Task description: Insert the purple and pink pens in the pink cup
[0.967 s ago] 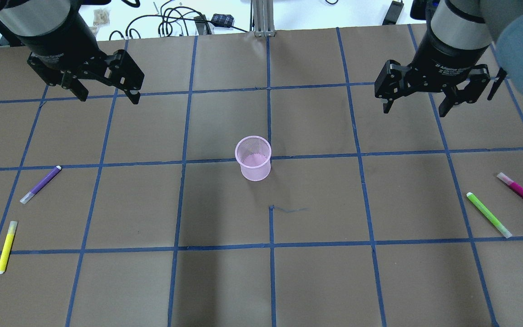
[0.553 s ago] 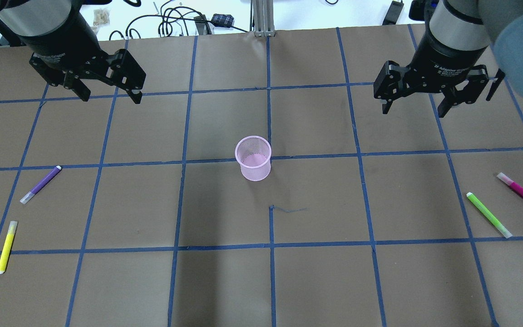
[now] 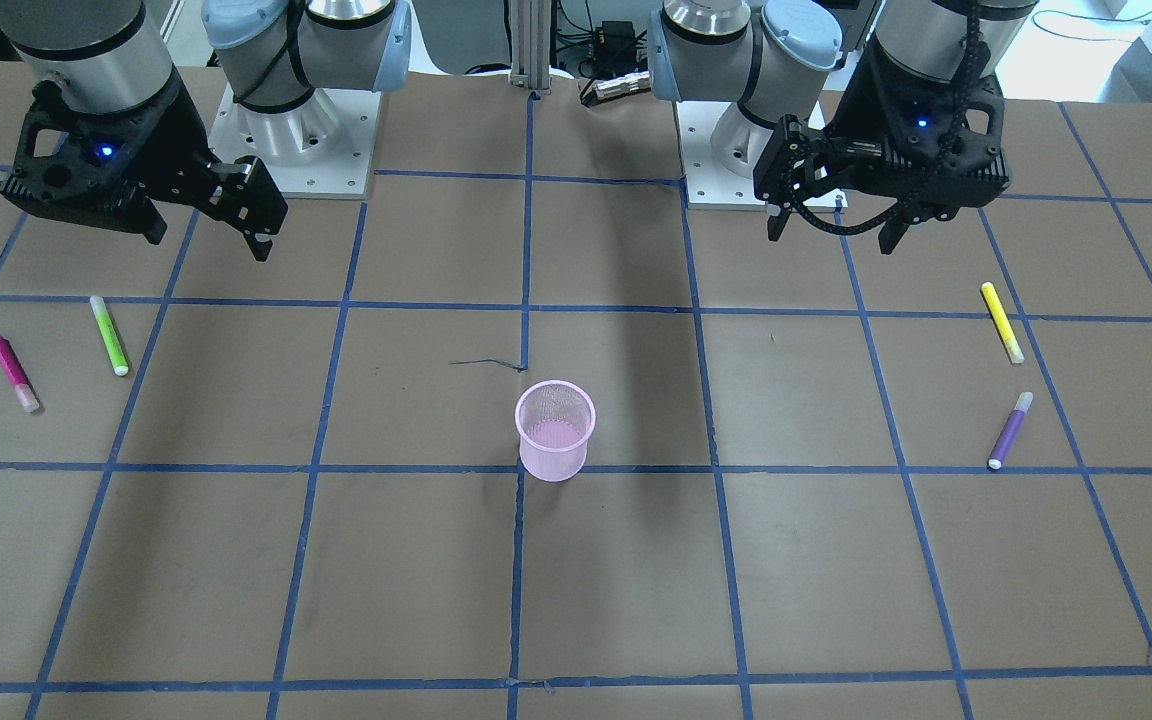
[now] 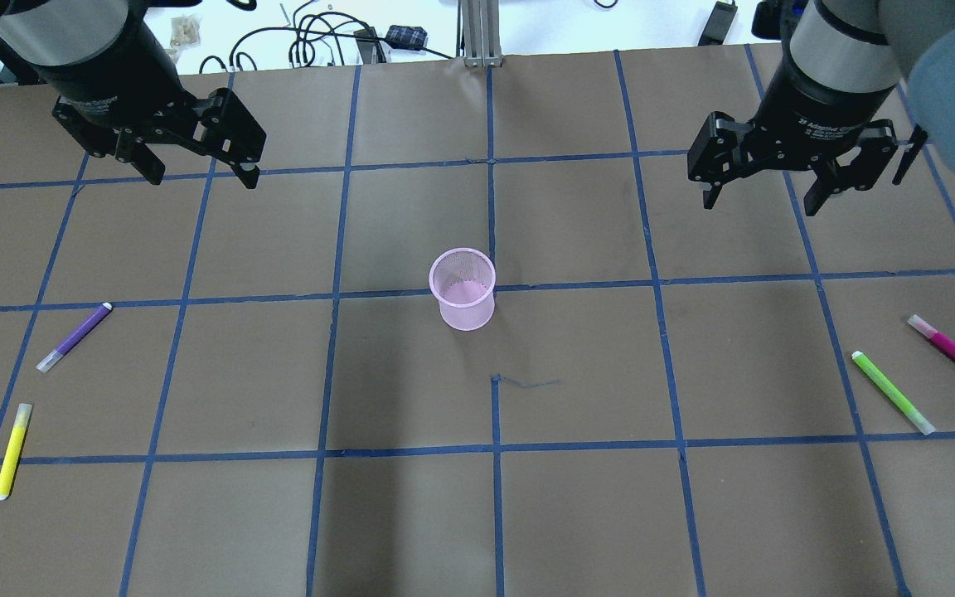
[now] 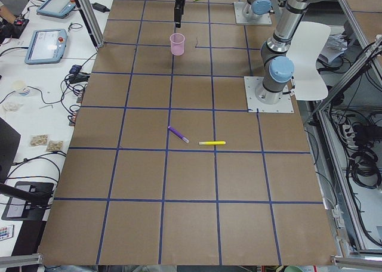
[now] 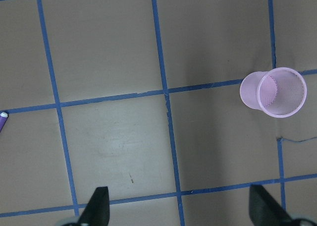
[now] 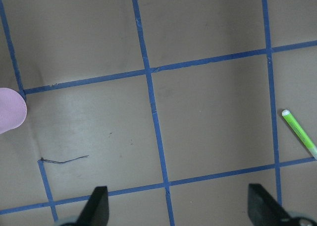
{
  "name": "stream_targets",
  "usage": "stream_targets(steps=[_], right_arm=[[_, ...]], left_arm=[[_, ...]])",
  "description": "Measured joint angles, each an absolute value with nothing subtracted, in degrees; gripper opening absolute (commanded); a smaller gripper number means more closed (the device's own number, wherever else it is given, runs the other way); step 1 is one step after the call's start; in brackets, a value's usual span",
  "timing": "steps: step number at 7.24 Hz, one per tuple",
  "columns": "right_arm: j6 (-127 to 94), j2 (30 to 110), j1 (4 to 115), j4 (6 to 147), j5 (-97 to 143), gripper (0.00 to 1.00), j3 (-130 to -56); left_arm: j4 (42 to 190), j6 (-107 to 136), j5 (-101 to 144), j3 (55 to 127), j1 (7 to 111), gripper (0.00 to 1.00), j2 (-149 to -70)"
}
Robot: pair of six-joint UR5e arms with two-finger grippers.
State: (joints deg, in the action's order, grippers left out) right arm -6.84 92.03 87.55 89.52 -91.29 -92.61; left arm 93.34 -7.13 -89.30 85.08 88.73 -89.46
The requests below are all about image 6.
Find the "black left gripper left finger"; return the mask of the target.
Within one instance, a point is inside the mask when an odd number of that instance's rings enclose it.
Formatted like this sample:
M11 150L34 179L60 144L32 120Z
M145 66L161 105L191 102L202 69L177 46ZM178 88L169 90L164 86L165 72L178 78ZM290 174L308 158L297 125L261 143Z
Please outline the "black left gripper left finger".
M108 187L97 187L81 214L80 226L107 226L110 218Z

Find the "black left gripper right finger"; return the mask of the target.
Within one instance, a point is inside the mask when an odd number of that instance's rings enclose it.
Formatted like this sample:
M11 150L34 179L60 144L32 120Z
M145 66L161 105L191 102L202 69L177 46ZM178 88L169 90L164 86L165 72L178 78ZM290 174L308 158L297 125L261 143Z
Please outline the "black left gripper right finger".
M249 188L249 217L254 226L299 226L262 185Z

